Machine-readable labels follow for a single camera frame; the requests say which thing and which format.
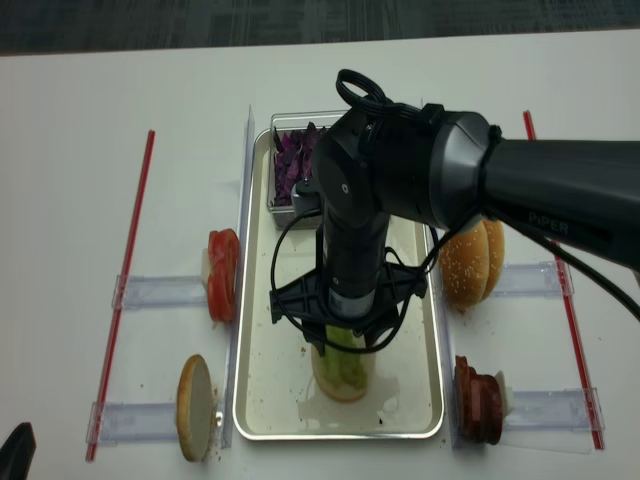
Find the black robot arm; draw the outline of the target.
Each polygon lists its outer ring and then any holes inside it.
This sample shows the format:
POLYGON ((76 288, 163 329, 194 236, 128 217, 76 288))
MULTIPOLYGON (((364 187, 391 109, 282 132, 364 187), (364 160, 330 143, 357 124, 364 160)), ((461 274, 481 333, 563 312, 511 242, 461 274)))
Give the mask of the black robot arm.
POLYGON ((273 286, 273 320, 287 319, 324 350, 326 328, 385 348, 425 265, 386 260, 392 217, 440 229, 443 240, 498 219, 566 262, 577 248, 639 266, 639 145, 635 141, 506 140, 471 112, 425 107, 416 121, 348 111, 316 143, 313 270, 273 286))

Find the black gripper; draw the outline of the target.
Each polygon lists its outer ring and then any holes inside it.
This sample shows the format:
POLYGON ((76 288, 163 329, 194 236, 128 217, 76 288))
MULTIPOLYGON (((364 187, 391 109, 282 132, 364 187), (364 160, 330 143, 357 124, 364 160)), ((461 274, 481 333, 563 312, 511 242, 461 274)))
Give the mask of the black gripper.
POLYGON ((390 217, 425 222, 424 209, 412 202, 386 205, 370 222, 351 229, 321 204, 286 225, 271 260, 269 292, 271 321, 285 318, 323 354, 325 347, 353 354, 373 354, 398 333, 412 297, 426 294, 426 265, 389 262, 386 245, 390 217), (303 219, 320 216, 316 230, 315 266, 282 287, 275 270, 286 234, 303 219), (347 348, 327 339, 326 327, 350 330, 360 348, 347 348))

